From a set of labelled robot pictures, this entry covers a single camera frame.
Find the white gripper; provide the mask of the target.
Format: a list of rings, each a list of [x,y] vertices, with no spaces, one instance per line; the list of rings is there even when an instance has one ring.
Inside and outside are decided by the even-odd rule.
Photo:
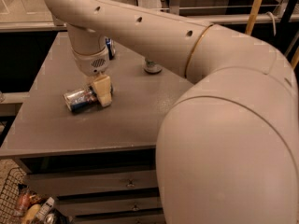
[[[75,63],[78,69],[87,77],[96,76],[106,71],[109,65],[108,48],[93,54],[81,54],[72,49]],[[92,82],[93,90],[102,107],[111,105],[111,79],[110,76],[100,74]]]

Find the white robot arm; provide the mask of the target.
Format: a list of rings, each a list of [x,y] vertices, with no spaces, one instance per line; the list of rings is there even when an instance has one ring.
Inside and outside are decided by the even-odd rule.
[[[190,81],[156,143],[166,224],[297,224],[298,88],[279,50],[111,0],[45,3]]]

